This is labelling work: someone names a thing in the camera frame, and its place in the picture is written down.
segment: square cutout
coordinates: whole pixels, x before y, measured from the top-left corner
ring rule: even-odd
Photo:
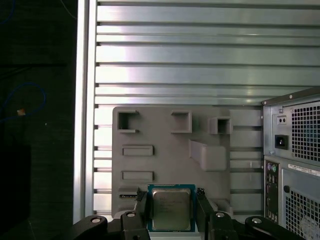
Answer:
[[[118,121],[117,121],[117,130],[120,133],[138,133],[137,129],[131,129],[130,121],[132,118],[135,118],[139,115],[139,112],[136,110],[129,111],[119,111],[118,112]]]
[[[172,134],[192,133],[192,112],[186,110],[173,110],[171,112]]]

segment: rear i/o panel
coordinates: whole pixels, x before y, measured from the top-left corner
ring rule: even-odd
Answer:
[[[265,161],[265,217],[278,223],[279,219],[279,164]]]

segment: metal screw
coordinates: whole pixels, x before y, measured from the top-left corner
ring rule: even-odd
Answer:
[[[136,214],[135,214],[134,212],[128,212],[126,215],[127,215],[129,218],[132,218],[132,217],[134,217]]]
[[[93,218],[93,219],[91,219],[91,222],[94,223],[94,224],[99,223],[100,221],[101,221],[100,218]]]
[[[254,222],[255,224],[261,224],[262,221],[259,218],[253,218],[252,222]]]
[[[224,215],[222,212],[218,212],[218,213],[216,214],[216,216],[217,216],[218,218],[223,218],[225,215]]]

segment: black panel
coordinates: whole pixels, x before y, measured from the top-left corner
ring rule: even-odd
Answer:
[[[1,146],[0,174],[1,215],[0,235],[30,216],[31,151],[28,146]]]
[[[279,164],[265,161],[265,217],[278,223],[279,219]]]

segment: horizontal slat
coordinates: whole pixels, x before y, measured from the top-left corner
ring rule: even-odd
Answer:
[[[222,47],[112,45],[96,47],[96,61],[98,63],[178,63],[320,66],[319,55],[319,48],[302,47],[258,48],[244,46]]]
[[[257,27],[215,27],[215,26],[135,26],[98,25],[98,35],[132,36],[212,36],[212,37],[251,37],[251,38],[306,38],[319,39],[320,29],[308,28],[257,28]]]
[[[111,193],[95,193],[93,195],[93,210],[111,212]]]
[[[98,0],[98,2],[114,3],[123,0]],[[127,3],[136,3],[137,0],[126,0]],[[197,4],[257,4],[257,5],[320,5],[318,0],[139,0],[140,3],[197,3]]]
[[[111,159],[112,157],[112,150],[96,150],[94,151],[94,158],[95,159]]]
[[[262,194],[231,194],[230,204],[235,212],[261,211]]]
[[[320,68],[315,67],[98,66],[95,81],[100,84],[221,84],[305,88],[305,86],[319,86],[318,79],[320,79]]]
[[[230,159],[262,159],[260,151],[231,151]]]
[[[98,6],[97,21],[318,26],[320,16],[317,10],[299,9]]]
[[[214,86],[214,85],[125,85],[125,86],[113,86],[113,85],[100,85],[95,89],[96,96],[199,96],[199,97],[266,97],[286,95],[293,92],[298,92],[305,88],[301,87],[232,87],[232,86]],[[95,111],[96,125],[100,124],[112,124],[112,119],[108,119],[108,116],[112,116],[112,109],[98,108]],[[258,110],[233,110],[231,114],[235,116],[233,124],[237,126],[260,126],[261,116]]]
[[[233,172],[231,176],[232,190],[262,189],[263,174],[258,172]]]
[[[107,104],[176,104],[176,105],[261,105],[265,98],[231,97],[143,97],[143,96],[96,96],[95,103]]]
[[[98,43],[175,43],[175,44],[239,44],[239,45],[281,45],[319,46],[318,38],[303,37],[252,37],[252,36],[141,36],[141,35],[97,35]]]
[[[94,145],[97,147],[112,146],[112,127],[99,127],[94,130]]]
[[[273,94],[277,95],[277,93],[278,93],[278,91],[274,90]],[[257,126],[262,125],[262,119],[261,119],[262,113],[260,110],[243,110],[243,109],[242,110],[230,110],[230,115],[231,115],[233,126],[257,127]]]
[[[234,130],[230,135],[231,148],[260,148],[262,147],[261,131]]]
[[[94,110],[94,124],[100,126],[112,126],[112,112],[114,107],[102,107]]]
[[[94,160],[94,168],[111,170],[112,161],[111,160]]]
[[[261,169],[263,161],[259,160],[231,160],[231,169]]]
[[[112,174],[111,172],[95,172],[94,178],[94,189],[107,189],[111,190]]]

